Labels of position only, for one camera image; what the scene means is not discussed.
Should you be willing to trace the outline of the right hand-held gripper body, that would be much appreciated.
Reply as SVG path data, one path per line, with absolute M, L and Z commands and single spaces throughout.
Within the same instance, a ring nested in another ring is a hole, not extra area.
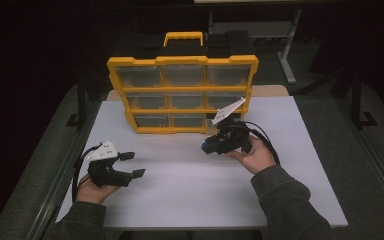
M 216 141 L 213 143 L 213 149 L 216 153 L 222 154 L 233 151 L 241 147 L 246 153 L 252 149 L 248 140 L 250 129 L 242 121 L 234 121 L 230 115 L 246 102 L 244 97 L 238 101 L 218 109 L 212 124 L 218 129 L 214 136 Z

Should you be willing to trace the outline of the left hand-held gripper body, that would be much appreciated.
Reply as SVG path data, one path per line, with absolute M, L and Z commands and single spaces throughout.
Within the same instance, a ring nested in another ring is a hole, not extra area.
M 88 174 L 91 181 L 98 187 L 104 185 L 116 186 L 113 164 L 119 154 L 111 140 L 102 143 L 87 157 L 89 162 Z

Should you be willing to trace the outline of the clear plastic drawer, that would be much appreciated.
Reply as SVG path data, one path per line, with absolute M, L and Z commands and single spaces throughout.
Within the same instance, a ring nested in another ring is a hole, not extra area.
M 217 125 L 212 123 L 211 119 L 206 120 L 206 135 L 213 136 L 218 133 Z

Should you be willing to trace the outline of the yellow organizer case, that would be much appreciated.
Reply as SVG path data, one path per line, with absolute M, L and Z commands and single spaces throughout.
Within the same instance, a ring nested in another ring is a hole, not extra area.
M 252 80 L 257 72 L 259 60 L 247 32 L 227 31 L 209 35 L 204 35 L 202 32 L 168 32 L 164 35 L 130 33 L 122 36 L 115 53 L 107 61 L 109 79 L 123 104 L 124 100 L 120 93 L 121 85 L 116 79 L 115 68 L 117 66 L 165 65 L 248 65 L 250 67 L 248 84 L 252 93 Z M 238 120 L 244 119 L 249 109 L 250 98 L 251 94 L 246 102 L 230 116 Z M 137 133 L 206 133 L 206 130 L 166 132 L 160 128 L 142 132 L 135 129 L 127 118 L 126 120 Z

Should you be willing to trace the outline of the person's left hand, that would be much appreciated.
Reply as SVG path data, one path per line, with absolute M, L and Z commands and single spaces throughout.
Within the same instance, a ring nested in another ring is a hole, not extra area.
M 91 181 L 89 175 L 86 174 L 80 180 L 75 200 L 102 205 L 110 195 L 118 190 L 118 186 L 104 185 L 98 187 Z

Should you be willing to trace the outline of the person's right hand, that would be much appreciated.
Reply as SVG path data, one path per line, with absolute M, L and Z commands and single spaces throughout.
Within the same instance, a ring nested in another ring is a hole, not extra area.
M 249 141 L 252 145 L 249 153 L 230 151 L 227 153 L 227 156 L 239 161 L 250 173 L 254 175 L 268 167 L 276 165 L 272 153 L 260 139 L 250 136 Z

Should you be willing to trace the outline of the grid of clear drawers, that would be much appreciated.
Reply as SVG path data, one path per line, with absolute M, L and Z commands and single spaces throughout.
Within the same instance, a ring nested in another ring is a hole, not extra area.
M 142 132 L 200 132 L 217 111 L 249 98 L 248 65 L 117 66 L 126 118 Z

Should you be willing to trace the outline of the black metal stand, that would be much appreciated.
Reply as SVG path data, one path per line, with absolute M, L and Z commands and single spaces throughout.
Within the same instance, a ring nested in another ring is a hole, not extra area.
M 354 72 L 351 94 L 351 120 L 357 129 L 362 130 L 367 126 L 377 126 L 378 123 L 370 112 L 361 111 L 362 80 L 358 71 Z
M 86 121 L 86 94 L 83 76 L 77 79 L 77 113 L 71 114 L 66 125 L 81 129 Z

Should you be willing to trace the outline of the aluminium rail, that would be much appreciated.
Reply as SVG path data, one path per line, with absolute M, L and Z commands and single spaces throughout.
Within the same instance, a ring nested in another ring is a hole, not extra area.
M 384 191 L 384 163 L 381 156 L 376 152 L 374 146 L 367 138 L 364 132 L 365 127 L 377 127 L 378 124 L 369 112 L 364 112 L 364 120 L 354 120 L 353 111 L 349 109 L 343 100 L 336 100 L 341 115 L 345 118 L 348 127 L 357 138 L 360 146 L 363 148 L 365 154 L 374 168 L 375 175 Z
M 80 109 L 57 113 L 51 121 L 51 129 L 44 135 L 44 153 L 40 153 L 37 181 L 44 192 L 28 240 L 41 240 L 47 226 L 56 219 L 66 193 L 71 189 L 74 165 L 83 153 L 94 120 L 100 109 L 100 101 L 92 101 Z

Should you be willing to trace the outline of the white metal desk frame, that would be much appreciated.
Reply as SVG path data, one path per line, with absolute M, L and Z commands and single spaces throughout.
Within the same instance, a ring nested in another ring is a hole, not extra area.
M 226 31 L 244 30 L 253 39 L 283 38 L 286 43 L 281 51 L 277 52 L 279 63 L 289 84 L 295 84 L 296 79 L 288 63 L 288 54 L 298 28 L 302 10 L 294 11 L 289 21 L 263 21 L 263 22 L 217 22 L 214 12 L 209 13 L 208 32 L 223 33 Z

